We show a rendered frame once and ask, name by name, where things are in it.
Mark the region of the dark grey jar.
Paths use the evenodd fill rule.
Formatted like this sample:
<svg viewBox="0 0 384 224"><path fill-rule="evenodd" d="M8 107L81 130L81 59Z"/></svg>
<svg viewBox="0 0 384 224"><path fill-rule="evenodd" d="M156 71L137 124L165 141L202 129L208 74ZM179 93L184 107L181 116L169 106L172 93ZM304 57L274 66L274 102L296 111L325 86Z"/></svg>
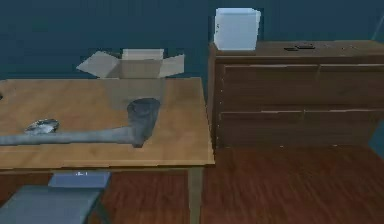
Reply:
<svg viewBox="0 0 384 224"><path fill-rule="evenodd" d="M136 144L143 144L152 136L160 106L154 98L136 99L127 106L128 123L134 131Z"/></svg>

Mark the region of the white carton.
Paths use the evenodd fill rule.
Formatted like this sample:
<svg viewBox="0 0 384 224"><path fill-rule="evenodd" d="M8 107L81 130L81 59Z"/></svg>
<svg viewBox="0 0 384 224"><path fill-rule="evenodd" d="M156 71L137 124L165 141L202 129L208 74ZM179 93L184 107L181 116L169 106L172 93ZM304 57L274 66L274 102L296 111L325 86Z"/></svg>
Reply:
<svg viewBox="0 0 384 224"><path fill-rule="evenodd" d="M262 13L253 8L217 8L214 43L219 50L255 50Z"/></svg>

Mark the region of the open cardboard box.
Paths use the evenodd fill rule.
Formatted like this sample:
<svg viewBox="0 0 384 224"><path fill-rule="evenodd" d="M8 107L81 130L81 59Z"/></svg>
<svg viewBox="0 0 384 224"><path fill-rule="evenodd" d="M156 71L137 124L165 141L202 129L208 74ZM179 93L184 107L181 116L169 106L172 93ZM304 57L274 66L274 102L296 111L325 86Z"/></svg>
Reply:
<svg viewBox="0 0 384 224"><path fill-rule="evenodd" d="M163 49L124 49L120 58L104 51L88 57L77 69L98 77L113 109L125 110L142 98L161 101L167 77L184 72L185 55L164 58Z"/></svg>

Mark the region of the dark wooden chest of drawers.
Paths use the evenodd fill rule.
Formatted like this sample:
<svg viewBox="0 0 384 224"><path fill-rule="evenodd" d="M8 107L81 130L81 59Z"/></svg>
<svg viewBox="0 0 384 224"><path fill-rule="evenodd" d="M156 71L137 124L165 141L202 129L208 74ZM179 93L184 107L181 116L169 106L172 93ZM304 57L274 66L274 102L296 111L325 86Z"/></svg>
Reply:
<svg viewBox="0 0 384 224"><path fill-rule="evenodd" d="M311 44L315 49L286 51ZM360 145L384 122L384 44L263 41L209 46L209 121L216 148Z"/></svg>

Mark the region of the light wooden table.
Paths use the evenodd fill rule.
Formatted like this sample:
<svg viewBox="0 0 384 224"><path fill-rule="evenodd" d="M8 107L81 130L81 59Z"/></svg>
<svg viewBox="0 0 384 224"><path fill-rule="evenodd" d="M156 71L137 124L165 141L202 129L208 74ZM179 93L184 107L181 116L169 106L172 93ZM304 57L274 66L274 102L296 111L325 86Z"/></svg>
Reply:
<svg viewBox="0 0 384 224"><path fill-rule="evenodd" d="M124 108L114 110L101 81L7 80L0 82L0 135L15 135L32 122L55 118L62 131L125 126ZM122 144L0 146L0 175L72 171L186 170L189 220L201 223L203 169L215 163L201 81L168 79L153 135L143 148Z"/></svg>

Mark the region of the blue grey chair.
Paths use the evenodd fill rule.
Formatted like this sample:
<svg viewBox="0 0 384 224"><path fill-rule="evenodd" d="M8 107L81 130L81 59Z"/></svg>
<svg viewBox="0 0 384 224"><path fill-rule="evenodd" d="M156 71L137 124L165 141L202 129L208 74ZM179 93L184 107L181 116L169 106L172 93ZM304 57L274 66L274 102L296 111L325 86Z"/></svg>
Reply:
<svg viewBox="0 0 384 224"><path fill-rule="evenodd" d="M101 203L110 172L55 173L47 185L19 188L0 208L0 224L88 224L96 213L112 224Z"/></svg>

